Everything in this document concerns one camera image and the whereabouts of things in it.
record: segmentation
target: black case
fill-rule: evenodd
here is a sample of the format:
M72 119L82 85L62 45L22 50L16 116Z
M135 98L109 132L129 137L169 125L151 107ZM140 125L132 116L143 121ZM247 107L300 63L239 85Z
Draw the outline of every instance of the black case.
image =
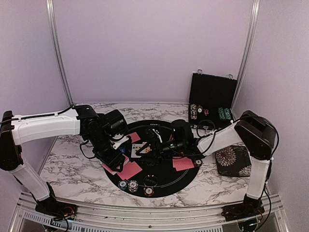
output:
M199 128L213 126L204 119L212 121L216 129L230 124L233 119L231 105L235 94L237 80L194 73L192 76L189 98L189 123Z

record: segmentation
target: floral pattern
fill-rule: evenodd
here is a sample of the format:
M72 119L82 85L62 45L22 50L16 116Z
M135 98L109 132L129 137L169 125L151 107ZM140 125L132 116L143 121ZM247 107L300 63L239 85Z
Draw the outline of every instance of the floral pattern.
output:
M251 165L244 167L243 169L241 169L238 174L240 176L250 176L251 174Z
M230 146L216 151L215 155L218 163L224 167L231 166L236 162L236 154Z

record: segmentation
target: stack of poker chips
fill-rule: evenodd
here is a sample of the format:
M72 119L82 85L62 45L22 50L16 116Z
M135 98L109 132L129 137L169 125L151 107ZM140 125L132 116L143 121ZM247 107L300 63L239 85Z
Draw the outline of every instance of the stack of poker chips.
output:
M197 159L193 162L193 165L197 168L199 168L200 166L202 166L203 161L201 161L200 159Z
M144 188L144 194L146 197L152 197L154 195L155 191L153 187L146 187Z
M126 190L128 184L127 184L127 181L125 180L121 180L118 182L118 187L121 189L121 190Z
M139 184L137 183L136 180L131 180L129 182L128 189L130 192L136 192L138 188L139 188Z

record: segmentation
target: red playing card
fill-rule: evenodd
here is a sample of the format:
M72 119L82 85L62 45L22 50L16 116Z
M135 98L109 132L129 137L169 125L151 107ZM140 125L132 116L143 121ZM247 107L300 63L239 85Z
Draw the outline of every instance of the red playing card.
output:
M136 141L140 140L140 137L139 137L139 135L136 132L134 132L132 134L128 134L127 136L131 137L133 143L135 143Z
M129 162L129 158L128 158L127 156L125 156L125 157L126 157L126 159L125 159L125 162L124 162L124 166ZM102 166L103 166L103 168L104 168L106 171L108 171L108 172L109 172L110 174L112 174L112 175L115 175L115 174L117 173L117 172L111 170L108 166L106 166L105 163L103 163Z
M136 162L129 162L124 166L122 172L117 173L122 180L128 180L139 173L142 168Z
M194 168L192 160L189 158L177 158L173 159L173 167L176 168L176 171L182 171L190 168Z

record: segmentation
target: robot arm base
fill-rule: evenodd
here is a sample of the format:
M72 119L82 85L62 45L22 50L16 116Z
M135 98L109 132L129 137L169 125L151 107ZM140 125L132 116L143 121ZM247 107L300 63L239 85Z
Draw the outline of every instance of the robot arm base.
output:
M37 205L35 207L35 211L48 214L59 219L63 219L62 216L65 214L71 214L72 210L74 212L73 215L75 215L77 206L75 204L57 201L52 187L49 185L49 183L47 183L47 185L50 191L49 198L43 201L36 200Z
M226 221L239 220L260 215L265 212L261 199L253 199L245 195L242 203L223 207L221 215Z

